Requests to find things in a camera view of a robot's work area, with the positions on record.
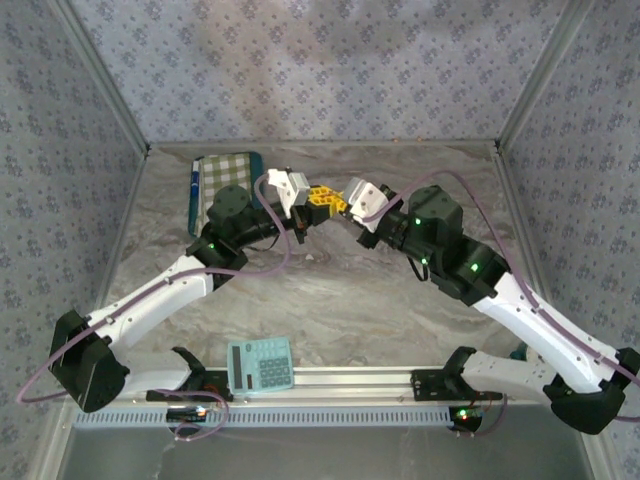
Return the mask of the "green checked cloth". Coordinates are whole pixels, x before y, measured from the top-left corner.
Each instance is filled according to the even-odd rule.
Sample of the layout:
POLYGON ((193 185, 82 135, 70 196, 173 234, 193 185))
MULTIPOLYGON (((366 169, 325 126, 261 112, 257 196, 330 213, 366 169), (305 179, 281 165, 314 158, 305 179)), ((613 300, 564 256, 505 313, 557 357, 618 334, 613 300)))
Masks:
POLYGON ((247 191, 251 190, 249 153, 203 156, 193 162, 192 170, 197 174, 201 209, 209 208, 215 194, 224 187, 239 185, 247 191))

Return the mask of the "green checkered cloth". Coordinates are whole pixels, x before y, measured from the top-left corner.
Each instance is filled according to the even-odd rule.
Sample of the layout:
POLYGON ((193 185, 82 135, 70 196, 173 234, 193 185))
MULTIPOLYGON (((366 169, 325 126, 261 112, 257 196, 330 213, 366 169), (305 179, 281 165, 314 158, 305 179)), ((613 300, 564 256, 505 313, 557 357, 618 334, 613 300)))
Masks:
MULTIPOLYGON (((251 185, 251 190, 248 191, 250 193, 249 198, 253 205, 260 207, 260 202, 254 198, 253 187, 256 180, 264 173, 263 159, 262 159, 262 156, 257 152, 243 152, 243 153, 250 154, 252 185, 251 185)), ((207 216, 207 210, 209 208, 201 209, 199 207, 199 200, 198 202, 191 200, 190 194, 189 194, 187 231, 192 237, 197 237, 200 234, 204 225, 209 220, 207 216)))

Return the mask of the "aluminium frame post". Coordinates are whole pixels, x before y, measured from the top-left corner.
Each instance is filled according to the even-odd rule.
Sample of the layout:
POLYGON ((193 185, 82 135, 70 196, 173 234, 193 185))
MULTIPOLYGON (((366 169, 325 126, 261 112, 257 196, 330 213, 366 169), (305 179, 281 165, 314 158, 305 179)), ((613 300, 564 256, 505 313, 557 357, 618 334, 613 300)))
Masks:
POLYGON ((550 31, 546 44, 495 140, 499 154, 505 155, 512 148, 594 4, 595 0, 566 0, 556 25, 550 31))
POLYGON ((84 26, 71 0, 46 0, 58 18, 65 33, 107 106, 114 114, 118 125, 131 145, 143 157, 149 151, 149 144, 138 127, 134 115, 120 94, 116 82, 101 58, 90 32, 84 26))

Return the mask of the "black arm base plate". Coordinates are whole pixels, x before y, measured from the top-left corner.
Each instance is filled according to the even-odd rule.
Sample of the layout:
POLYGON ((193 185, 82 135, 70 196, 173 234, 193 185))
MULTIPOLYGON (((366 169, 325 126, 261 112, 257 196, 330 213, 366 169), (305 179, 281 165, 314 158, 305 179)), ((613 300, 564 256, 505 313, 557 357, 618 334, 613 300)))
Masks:
MULTIPOLYGON (((205 391, 215 393, 227 402, 234 400, 234 395, 229 389, 228 374, 225 370, 193 371, 180 387, 175 388, 175 391, 179 393, 205 391)), ((185 397, 175 394, 164 395, 157 390, 150 390, 146 392, 145 399, 150 402, 163 402, 185 400, 185 397)))
POLYGON ((459 374, 444 369, 417 369, 410 374, 415 401, 471 401, 474 391, 459 374))

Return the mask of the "small circuit board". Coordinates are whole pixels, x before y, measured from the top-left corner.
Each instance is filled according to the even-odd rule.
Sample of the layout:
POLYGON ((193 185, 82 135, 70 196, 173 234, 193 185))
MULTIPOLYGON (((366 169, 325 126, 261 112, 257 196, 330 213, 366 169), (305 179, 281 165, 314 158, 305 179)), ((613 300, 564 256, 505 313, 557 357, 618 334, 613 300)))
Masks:
POLYGON ((167 423, 202 423, 207 420, 208 410, 202 406, 171 407, 165 415, 167 423))
POLYGON ((479 430, 484 413, 477 407, 450 407, 450 429, 455 432, 474 434, 479 430))

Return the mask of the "aluminium rail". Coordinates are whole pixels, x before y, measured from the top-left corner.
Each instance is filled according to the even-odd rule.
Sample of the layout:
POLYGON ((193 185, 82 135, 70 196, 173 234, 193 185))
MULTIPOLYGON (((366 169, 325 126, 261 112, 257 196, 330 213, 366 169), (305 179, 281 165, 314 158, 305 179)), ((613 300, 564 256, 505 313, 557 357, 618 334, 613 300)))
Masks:
MULTIPOLYGON (((255 395, 234 396, 235 406, 344 406, 349 404, 397 404, 413 400, 410 374, 415 366, 399 367, 296 367, 294 386, 287 390, 255 395)), ((142 367, 126 379, 118 402, 142 404, 146 392, 185 397, 163 404, 204 403, 224 400, 205 391, 175 391, 192 373, 186 364, 177 367, 142 367)))

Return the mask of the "light blue calculator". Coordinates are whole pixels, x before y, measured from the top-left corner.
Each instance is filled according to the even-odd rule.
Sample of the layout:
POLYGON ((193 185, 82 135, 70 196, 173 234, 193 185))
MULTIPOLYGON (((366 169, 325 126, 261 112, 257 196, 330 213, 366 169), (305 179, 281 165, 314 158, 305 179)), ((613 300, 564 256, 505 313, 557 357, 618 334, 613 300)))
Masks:
POLYGON ((294 386, 289 339, 234 341, 227 346, 229 389, 234 396, 271 393, 294 386))

